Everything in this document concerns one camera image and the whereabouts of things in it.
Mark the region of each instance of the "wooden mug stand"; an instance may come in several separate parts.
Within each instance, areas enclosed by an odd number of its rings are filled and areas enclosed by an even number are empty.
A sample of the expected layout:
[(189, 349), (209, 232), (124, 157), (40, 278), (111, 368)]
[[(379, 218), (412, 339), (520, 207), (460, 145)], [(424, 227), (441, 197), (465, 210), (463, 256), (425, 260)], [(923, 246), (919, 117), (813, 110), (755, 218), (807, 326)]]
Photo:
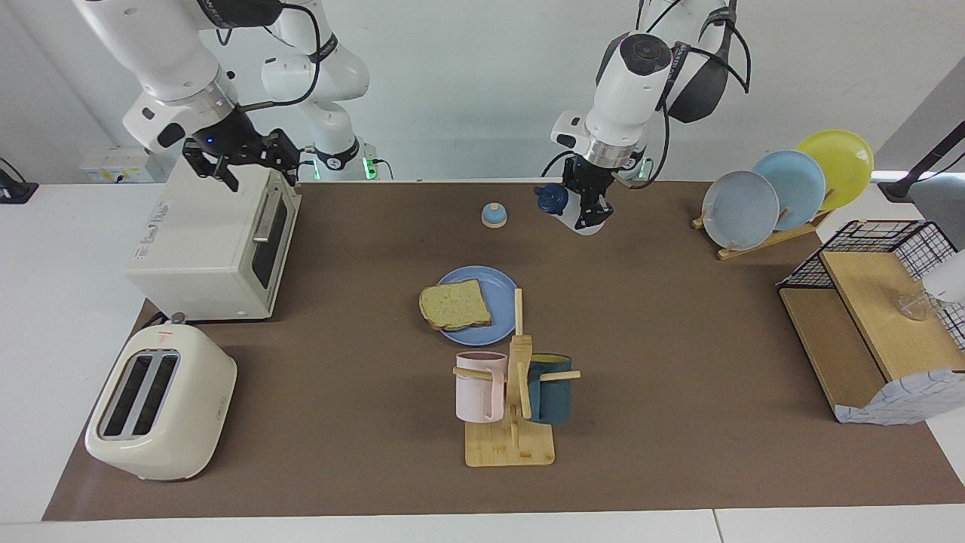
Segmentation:
[[(523, 334), (523, 291), (520, 289), (515, 291), (515, 308), (516, 334), (510, 342), (505, 415), (497, 422), (465, 423), (466, 466), (470, 468), (549, 466), (556, 461), (553, 427), (527, 420), (533, 416), (528, 385), (533, 338)], [(472, 370), (453, 370), (456, 375), (492, 379), (492, 374), (488, 372), (480, 372), (483, 375), (478, 376), (469, 372)], [(580, 372), (573, 371), (544, 375), (540, 380), (556, 381), (579, 377)]]
[[(834, 190), (833, 188), (832, 188), (831, 190), (828, 190), (828, 192), (824, 195), (824, 201), (827, 201), (828, 197), (831, 196), (832, 194), (834, 194), (834, 192), (835, 192), (835, 190)], [(778, 217), (778, 221), (780, 222), (781, 219), (783, 219), (783, 218), (787, 215), (787, 212), (789, 212), (789, 211), (790, 211), (790, 208), (784, 208), (784, 209), (781, 211), (781, 215)], [(818, 212), (818, 214), (815, 215), (813, 219), (811, 219), (810, 221), (802, 224), (801, 226), (798, 226), (797, 228), (792, 228), (792, 229), (790, 229), (790, 230), (783, 230), (783, 231), (779, 231), (779, 232), (772, 232), (771, 235), (770, 235), (766, 240), (764, 240), (764, 243), (761, 243), (760, 245), (758, 245), (758, 246), (756, 246), (756, 247), (753, 247), (753, 248), (750, 248), (750, 249), (747, 249), (747, 250), (742, 250), (742, 251), (741, 251), (741, 250), (734, 250), (733, 247), (734, 247), (734, 245), (735, 245), (735, 242), (731, 242), (731, 244), (728, 245), (727, 247), (725, 247), (725, 248), (717, 251), (717, 258), (718, 258), (719, 260), (728, 260), (728, 259), (733, 258), (733, 257), (735, 257), (735, 256), (740, 256), (740, 255), (742, 255), (742, 254), (747, 254), (747, 253), (749, 253), (749, 252), (754, 252), (754, 251), (756, 251), (756, 250), (758, 250), (758, 249), (763, 249), (763, 248), (769, 247), (769, 246), (771, 246), (771, 245), (776, 245), (777, 243), (782, 243), (782, 242), (786, 242), (786, 241), (788, 241), (788, 240), (793, 240), (794, 238), (800, 238), (801, 236), (804, 236), (805, 234), (810, 234), (811, 232), (814, 232), (815, 230), (817, 230), (817, 227), (820, 226), (821, 223), (824, 222), (824, 220), (827, 219), (827, 218), (828, 218), (828, 215), (830, 215), (830, 214), (831, 214), (830, 211), (827, 211), (827, 212)], [(704, 219), (704, 214), (701, 214), (701, 216), (699, 216), (699, 217), (695, 218), (694, 220), (690, 221), (690, 226), (691, 226), (694, 230), (700, 230), (700, 229), (702, 229), (702, 228), (703, 228), (703, 219)]]

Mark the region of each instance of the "label sticker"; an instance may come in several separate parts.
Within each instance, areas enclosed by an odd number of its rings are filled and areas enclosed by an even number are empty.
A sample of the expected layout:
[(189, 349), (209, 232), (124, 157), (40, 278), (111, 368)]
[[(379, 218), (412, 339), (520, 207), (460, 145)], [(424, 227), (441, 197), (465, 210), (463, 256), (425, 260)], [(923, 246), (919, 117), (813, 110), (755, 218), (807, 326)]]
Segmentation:
[(164, 219), (171, 212), (171, 200), (161, 200), (157, 202), (148, 224), (144, 227), (144, 233), (138, 241), (137, 248), (134, 249), (134, 260), (145, 260), (151, 253), (151, 245), (157, 240), (157, 234), (161, 231)]

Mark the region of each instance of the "blue bottle cap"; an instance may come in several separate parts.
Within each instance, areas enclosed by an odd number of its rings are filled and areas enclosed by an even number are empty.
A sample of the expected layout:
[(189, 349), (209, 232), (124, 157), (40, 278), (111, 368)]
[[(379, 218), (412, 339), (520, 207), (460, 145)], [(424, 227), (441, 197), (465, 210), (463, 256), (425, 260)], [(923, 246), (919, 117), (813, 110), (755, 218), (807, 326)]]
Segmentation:
[(569, 202), (569, 193), (562, 185), (537, 186), (533, 188), (533, 192), (539, 197), (539, 208), (549, 214), (563, 214), (563, 209)]

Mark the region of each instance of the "toaster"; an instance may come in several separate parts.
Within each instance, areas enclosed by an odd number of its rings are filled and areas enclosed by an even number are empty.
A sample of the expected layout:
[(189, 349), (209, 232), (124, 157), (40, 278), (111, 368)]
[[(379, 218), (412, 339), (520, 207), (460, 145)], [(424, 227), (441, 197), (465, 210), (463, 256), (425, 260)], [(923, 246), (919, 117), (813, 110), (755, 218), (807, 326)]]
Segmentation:
[(199, 329), (138, 331), (97, 399), (87, 451), (142, 479), (193, 477), (218, 445), (236, 376), (234, 360)]
[(237, 192), (180, 159), (124, 264), (165, 315), (259, 320), (274, 311), (301, 196), (275, 170), (232, 171)]

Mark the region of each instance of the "toaster slot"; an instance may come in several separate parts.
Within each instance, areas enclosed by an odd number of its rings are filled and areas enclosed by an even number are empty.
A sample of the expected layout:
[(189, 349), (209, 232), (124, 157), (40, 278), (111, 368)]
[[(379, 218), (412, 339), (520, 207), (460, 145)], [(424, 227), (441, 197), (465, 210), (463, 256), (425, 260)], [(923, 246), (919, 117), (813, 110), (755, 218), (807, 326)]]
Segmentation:
[(134, 425), (133, 434), (135, 436), (147, 434), (154, 426), (157, 409), (161, 407), (164, 393), (168, 391), (168, 384), (171, 382), (171, 376), (175, 373), (175, 364), (177, 363), (178, 357), (174, 355), (168, 355), (161, 359), (160, 367), (154, 374), (154, 382), (151, 384), (151, 389), (148, 390), (148, 398), (144, 401), (141, 414), (137, 417), (137, 424)]
[(115, 390), (101, 419), (99, 433), (105, 440), (133, 440), (150, 432), (179, 360), (172, 349), (142, 351), (131, 357), (121, 378), (123, 384)]
[(119, 436), (124, 430), (130, 409), (134, 406), (134, 400), (137, 399), (137, 393), (141, 389), (145, 376), (148, 375), (151, 360), (152, 356), (141, 355), (131, 364), (130, 371), (127, 373), (127, 380), (124, 382), (124, 388), (121, 389), (114, 411), (102, 432), (104, 436)]

